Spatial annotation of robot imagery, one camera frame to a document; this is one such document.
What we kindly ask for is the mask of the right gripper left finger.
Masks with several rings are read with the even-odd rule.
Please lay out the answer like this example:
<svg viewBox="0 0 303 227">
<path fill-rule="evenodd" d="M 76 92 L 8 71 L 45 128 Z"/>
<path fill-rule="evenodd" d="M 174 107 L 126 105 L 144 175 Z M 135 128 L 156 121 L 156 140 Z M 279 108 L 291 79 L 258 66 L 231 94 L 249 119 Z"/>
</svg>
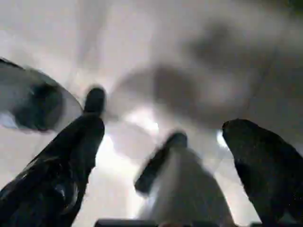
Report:
<svg viewBox="0 0 303 227">
<path fill-rule="evenodd" d="M 70 227 L 78 215 L 105 134 L 106 92 L 93 87 L 83 113 L 0 192 L 3 227 Z"/>
</svg>

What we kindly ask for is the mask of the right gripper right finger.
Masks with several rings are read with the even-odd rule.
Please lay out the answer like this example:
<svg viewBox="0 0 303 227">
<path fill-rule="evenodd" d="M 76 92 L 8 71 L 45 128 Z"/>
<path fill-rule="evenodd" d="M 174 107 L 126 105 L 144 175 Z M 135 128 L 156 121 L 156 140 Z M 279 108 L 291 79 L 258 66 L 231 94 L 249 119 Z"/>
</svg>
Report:
<svg viewBox="0 0 303 227">
<path fill-rule="evenodd" d="M 287 213 L 303 221 L 303 158 L 278 134 L 246 119 L 226 121 L 223 138 L 237 174 L 261 222 Z"/>
</svg>

